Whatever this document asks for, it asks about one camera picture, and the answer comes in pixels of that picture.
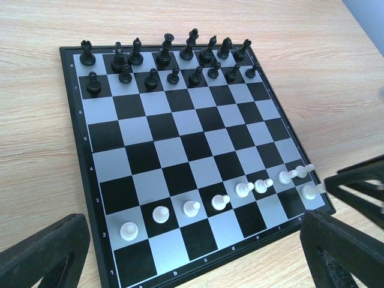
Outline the black king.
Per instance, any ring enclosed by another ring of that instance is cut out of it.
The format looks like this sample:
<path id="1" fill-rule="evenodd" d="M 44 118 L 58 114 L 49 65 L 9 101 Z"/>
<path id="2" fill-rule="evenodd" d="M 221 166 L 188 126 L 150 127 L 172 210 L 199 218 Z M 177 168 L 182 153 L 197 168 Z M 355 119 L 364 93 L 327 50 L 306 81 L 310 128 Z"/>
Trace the black king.
<path id="1" fill-rule="evenodd" d="M 180 51 L 180 58 L 185 61 L 190 61 L 193 58 L 193 47 L 196 45 L 196 40 L 199 37 L 199 32 L 197 28 L 193 28 L 189 32 L 189 37 L 186 40 L 186 46 L 182 51 Z"/>

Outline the black rook right corner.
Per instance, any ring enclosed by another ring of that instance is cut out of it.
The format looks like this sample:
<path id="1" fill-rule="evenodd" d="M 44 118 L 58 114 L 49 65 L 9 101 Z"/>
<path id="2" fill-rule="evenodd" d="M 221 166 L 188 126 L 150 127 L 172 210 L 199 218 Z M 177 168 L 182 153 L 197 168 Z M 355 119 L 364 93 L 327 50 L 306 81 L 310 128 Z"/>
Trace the black rook right corner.
<path id="1" fill-rule="evenodd" d="M 246 50 L 251 46 L 250 39 L 245 39 L 242 46 L 234 52 L 234 58 L 238 61 L 242 61 L 245 58 Z"/>

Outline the black pawn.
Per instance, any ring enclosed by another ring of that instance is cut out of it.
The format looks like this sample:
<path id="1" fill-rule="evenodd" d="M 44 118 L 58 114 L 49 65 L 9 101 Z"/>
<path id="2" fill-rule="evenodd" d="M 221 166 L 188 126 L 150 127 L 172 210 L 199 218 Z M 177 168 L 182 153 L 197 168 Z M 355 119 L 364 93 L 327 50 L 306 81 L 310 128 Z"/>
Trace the black pawn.
<path id="1" fill-rule="evenodd" d="M 131 67 L 128 65 L 128 64 L 125 64 L 123 67 L 122 67 L 122 71 L 120 72 L 119 74 L 119 81 L 122 83 L 122 84 L 130 84 L 131 81 L 132 81 L 132 75 L 131 75 Z"/>
<path id="2" fill-rule="evenodd" d="M 97 79 L 97 74 L 91 71 L 88 74 L 88 82 L 86 83 L 86 90 L 90 94 L 98 94 L 101 91 L 101 82 Z"/>
<path id="3" fill-rule="evenodd" d="M 179 67 L 175 66 L 172 72 L 167 75 L 167 82 L 170 85 L 176 85 L 179 83 Z"/>
<path id="4" fill-rule="evenodd" d="M 260 64 L 257 62 L 255 63 L 251 68 L 248 68 L 246 71 L 245 71 L 245 75 L 247 78 L 249 79 L 253 79 L 255 78 L 256 76 L 256 72 L 257 70 L 260 68 Z"/>
<path id="5" fill-rule="evenodd" d="M 228 70 L 225 74 L 225 78 L 228 82 L 234 82 L 237 78 L 237 75 L 238 75 L 238 71 L 240 69 L 240 65 L 238 63 L 236 63 L 233 68 L 231 68 L 230 70 Z"/>
<path id="6" fill-rule="evenodd" d="M 221 63 L 216 62 L 212 68 L 207 72 L 207 75 L 210 79 L 216 79 L 219 75 L 219 70 L 221 69 Z"/>
<path id="7" fill-rule="evenodd" d="M 158 85 L 158 72 L 156 68 L 149 71 L 149 75 L 145 79 L 145 86 L 148 89 L 155 89 Z"/>

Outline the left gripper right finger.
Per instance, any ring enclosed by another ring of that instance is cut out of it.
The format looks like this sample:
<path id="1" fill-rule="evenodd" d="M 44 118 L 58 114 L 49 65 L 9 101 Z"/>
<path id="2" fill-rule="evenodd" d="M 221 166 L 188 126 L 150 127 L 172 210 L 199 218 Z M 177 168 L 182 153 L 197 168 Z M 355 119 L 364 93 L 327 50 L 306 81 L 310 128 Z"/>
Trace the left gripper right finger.
<path id="1" fill-rule="evenodd" d="M 306 211 L 300 240 L 316 287 L 383 287 L 383 243 L 322 212 Z"/>

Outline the black and silver chessboard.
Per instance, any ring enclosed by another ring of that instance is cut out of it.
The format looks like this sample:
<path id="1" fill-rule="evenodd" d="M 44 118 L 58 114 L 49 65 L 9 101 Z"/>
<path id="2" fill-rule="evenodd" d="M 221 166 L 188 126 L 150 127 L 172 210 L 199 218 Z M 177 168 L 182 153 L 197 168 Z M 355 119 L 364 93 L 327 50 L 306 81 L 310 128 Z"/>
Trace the black and silver chessboard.
<path id="1" fill-rule="evenodd" d="M 141 49 L 143 64 L 131 69 L 122 84 L 111 68 L 112 46 L 94 46 L 95 64 L 80 62 L 80 47 L 60 48 L 71 120 L 79 156 L 98 270 L 103 287 L 175 287 L 218 266 L 281 239 L 300 228 L 305 211 L 335 212 L 329 197 L 303 197 L 305 185 L 320 181 L 314 171 L 282 184 L 278 174 L 310 164 L 264 71 L 249 79 L 256 62 L 248 49 L 238 61 L 221 60 L 216 79 L 207 72 L 213 62 L 180 58 L 181 45 L 170 50 L 171 61 L 156 62 L 159 46 Z M 238 63 L 234 82 L 225 74 Z M 179 67 L 179 83 L 167 75 Z M 197 66 L 199 85 L 188 82 Z M 156 68 L 158 85 L 145 86 Z M 101 91 L 86 90 L 94 71 Z M 263 194 L 253 189 L 238 197 L 238 183 L 272 179 Z M 215 195 L 230 202 L 215 210 Z M 201 204 L 195 217 L 183 212 L 186 201 Z M 156 223 L 158 206 L 169 219 Z M 138 236 L 125 241 L 120 228 L 138 226 Z"/>

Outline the black pawn mid board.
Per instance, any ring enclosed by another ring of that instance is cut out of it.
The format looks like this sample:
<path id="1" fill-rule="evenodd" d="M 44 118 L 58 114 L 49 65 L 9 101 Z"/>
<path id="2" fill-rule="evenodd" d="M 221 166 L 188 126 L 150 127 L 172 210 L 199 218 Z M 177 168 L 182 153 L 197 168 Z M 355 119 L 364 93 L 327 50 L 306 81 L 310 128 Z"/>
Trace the black pawn mid board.
<path id="1" fill-rule="evenodd" d="M 202 79 L 202 71 L 203 68 L 201 66 L 197 66 L 195 71 L 190 74 L 188 78 L 188 82 L 190 85 L 196 86 L 199 85 Z"/>

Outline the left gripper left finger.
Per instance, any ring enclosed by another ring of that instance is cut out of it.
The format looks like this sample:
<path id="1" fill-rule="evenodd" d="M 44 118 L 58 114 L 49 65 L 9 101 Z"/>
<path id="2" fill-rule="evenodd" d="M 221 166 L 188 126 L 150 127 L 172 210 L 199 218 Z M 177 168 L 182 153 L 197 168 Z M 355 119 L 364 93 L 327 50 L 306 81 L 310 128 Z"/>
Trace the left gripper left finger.
<path id="1" fill-rule="evenodd" d="M 1 252 L 1 287 L 77 287 L 90 243 L 84 214 L 70 214 Z"/>

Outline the black rook corner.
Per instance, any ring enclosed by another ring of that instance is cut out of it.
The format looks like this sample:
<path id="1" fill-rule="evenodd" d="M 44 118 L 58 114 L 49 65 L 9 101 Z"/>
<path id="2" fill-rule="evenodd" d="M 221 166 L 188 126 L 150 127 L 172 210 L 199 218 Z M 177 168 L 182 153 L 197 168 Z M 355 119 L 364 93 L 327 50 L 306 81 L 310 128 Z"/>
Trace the black rook corner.
<path id="1" fill-rule="evenodd" d="M 250 39 L 245 39 L 242 46 L 234 52 L 234 58 L 238 61 L 242 61 L 245 58 L 246 50 L 251 46 Z"/>
<path id="2" fill-rule="evenodd" d="M 83 50 L 82 54 L 80 55 L 80 62 L 84 66 L 93 66 L 95 64 L 95 56 L 91 52 L 91 42 L 89 40 L 83 40 L 80 45 Z"/>

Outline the black queen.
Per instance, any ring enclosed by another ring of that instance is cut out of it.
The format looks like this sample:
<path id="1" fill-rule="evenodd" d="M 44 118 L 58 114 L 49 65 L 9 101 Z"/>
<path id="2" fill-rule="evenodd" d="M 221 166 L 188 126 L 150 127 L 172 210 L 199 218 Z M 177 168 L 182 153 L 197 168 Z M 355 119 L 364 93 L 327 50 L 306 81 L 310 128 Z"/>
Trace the black queen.
<path id="1" fill-rule="evenodd" d="M 171 55 L 170 55 L 170 49 L 172 48 L 172 41 L 174 40 L 174 36 L 171 33 L 165 33 L 164 35 L 164 41 L 162 43 L 162 48 L 158 52 L 156 57 L 156 62 L 159 65 L 167 66 L 170 64 L 171 61 Z"/>

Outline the white pawn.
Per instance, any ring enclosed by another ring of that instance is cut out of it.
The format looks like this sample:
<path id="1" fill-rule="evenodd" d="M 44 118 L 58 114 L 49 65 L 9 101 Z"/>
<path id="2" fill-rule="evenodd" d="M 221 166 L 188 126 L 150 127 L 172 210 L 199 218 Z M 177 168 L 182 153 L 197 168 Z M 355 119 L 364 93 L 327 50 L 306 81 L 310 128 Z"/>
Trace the white pawn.
<path id="1" fill-rule="evenodd" d="M 228 195 L 215 195 L 211 200 L 212 207 L 217 211 L 222 211 L 226 208 L 226 205 L 230 202 Z"/>
<path id="2" fill-rule="evenodd" d="M 187 217 L 195 217 L 199 213 L 200 202 L 188 200 L 183 205 L 183 212 Z"/>
<path id="3" fill-rule="evenodd" d="M 268 178 L 268 179 L 265 179 L 265 180 L 262 180 L 262 179 L 258 179 L 255 183 L 254 183 L 254 189 L 259 193 L 259 194 L 263 194 L 267 191 L 267 189 L 271 186 L 273 186 L 274 182 L 272 179 Z"/>
<path id="4" fill-rule="evenodd" d="M 126 222 L 120 228 L 120 236 L 125 241 L 132 241 L 138 236 L 138 226 L 134 222 Z"/>
<path id="5" fill-rule="evenodd" d="M 291 180 L 297 177 L 298 173 L 296 170 L 282 171 L 278 174 L 278 179 L 282 184 L 288 184 Z"/>
<path id="6" fill-rule="evenodd" d="M 238 183 L 235 187 L 235 193 L 238 197 L 244 198 L 247 197 L 253 189 L 254 184 L 252 182 Z"/>
<path id="7" fill-rule="evenodd" d="M 152 212 L 152 217 L 156 223 L 159 223 L 159 224 L 165 223 L 170 217 L 170 212 L 168 207 L 165 207 L 165 206 L 156 207 Z"/>

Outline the black bishop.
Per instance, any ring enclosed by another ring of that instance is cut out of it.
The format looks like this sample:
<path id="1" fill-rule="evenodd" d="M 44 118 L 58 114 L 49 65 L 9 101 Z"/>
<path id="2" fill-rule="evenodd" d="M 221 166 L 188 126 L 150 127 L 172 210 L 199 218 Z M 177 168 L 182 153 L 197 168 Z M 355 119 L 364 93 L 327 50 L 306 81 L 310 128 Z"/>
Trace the black bishop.
<path id="1" fill-rule="evenodd" d="M 140 53 L 141 46 L 142 46 L 142 43 L 139 37 L 137 37 L 133 41 L 132 51 L 128 54 L 128 58 L 127 58 L 129 63 L 133 66 L 140 66 L 143 63 L 143 55 Z"/>
<path id="2" fill-rule="evenodd" d="M 209 63 L 214 57 L 213 48 L 217 43 L 217 36 L 214 35 L 210 38 L 206 48 L 202 49 L 199 54 L 199 59 L 204 63 Z"/>

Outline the white chess piece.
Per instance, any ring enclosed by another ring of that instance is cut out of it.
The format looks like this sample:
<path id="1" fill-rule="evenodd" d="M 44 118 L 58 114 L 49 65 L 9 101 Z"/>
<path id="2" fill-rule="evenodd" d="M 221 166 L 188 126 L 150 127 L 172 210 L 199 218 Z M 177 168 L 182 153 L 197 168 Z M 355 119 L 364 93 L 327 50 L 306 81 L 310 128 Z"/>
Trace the white chess piece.
<path id="1" fill-rule="evenodd" d="M 316 186 L 305 185 L 302 187 L 301 193 L 305 199 L 313 200 L 318 194 L 326 193 L 326 189 L 323 184 L 317 184 Z"/>
<path id="2" fill-rule="evenodd" d="M 308 164 L 305 166 L 297 166 L 295 168 L 295 170 L 297 172 L 297 177 L 299 177 L 299 178 L 305 178 L 314 169 L 315 169 L 315 167 L 313 164 Z"/>

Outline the black rook left corner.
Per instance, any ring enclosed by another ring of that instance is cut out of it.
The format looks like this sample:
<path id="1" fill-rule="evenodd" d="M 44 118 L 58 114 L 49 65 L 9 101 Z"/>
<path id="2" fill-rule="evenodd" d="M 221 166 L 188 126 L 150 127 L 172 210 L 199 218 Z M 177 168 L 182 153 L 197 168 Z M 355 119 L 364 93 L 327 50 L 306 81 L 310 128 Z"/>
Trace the black rook left corner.
<path id="1" fill-rule="evenodd" d="M 95 64 L 95 56 L 91 52 L 91 42 L 89 40 L 83 40 L 80 45 L 83 50 L 82 54 L 80 55 L 80 62 L 84 66 L 93 66 Z"/>

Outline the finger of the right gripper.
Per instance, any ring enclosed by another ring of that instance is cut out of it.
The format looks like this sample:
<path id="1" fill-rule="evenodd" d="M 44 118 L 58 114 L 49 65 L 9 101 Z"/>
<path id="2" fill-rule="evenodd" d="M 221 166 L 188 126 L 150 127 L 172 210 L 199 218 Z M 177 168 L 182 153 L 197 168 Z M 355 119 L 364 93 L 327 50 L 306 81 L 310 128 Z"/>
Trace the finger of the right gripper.
<path id="1" fill-rule="evenodd" d="M 343 172 L 324 180 L 326 191 L 375 224 L 383 223 L 383 172 Z"/>
<path id="2" fill-rule="evenodd" d="M 383 176 L 383 154 L 337 171 L 343 176 Z"/>

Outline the black knight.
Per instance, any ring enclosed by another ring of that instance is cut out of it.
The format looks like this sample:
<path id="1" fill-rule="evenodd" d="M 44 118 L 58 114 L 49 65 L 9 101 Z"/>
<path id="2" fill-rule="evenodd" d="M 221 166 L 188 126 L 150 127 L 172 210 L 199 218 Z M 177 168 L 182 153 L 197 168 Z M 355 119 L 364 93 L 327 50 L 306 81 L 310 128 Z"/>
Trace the black knight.
<path id="1" fill-rule="evenodd" d="M 113 61 L 111 62 L 111 68 L 115 73 L 121 73 L 123 67 L 125 66 L 125 58 L 122 49 L 122 44 L 120 42 L 115 43 L 115 55 Z"/>
<path id="2" fill-rule="evenodd" d="M 217 56 L 222 60 L 226 60 L 229 57 L 231 47 L 232 40 L 229 37 L 225 38 L 217 52 Z"/>

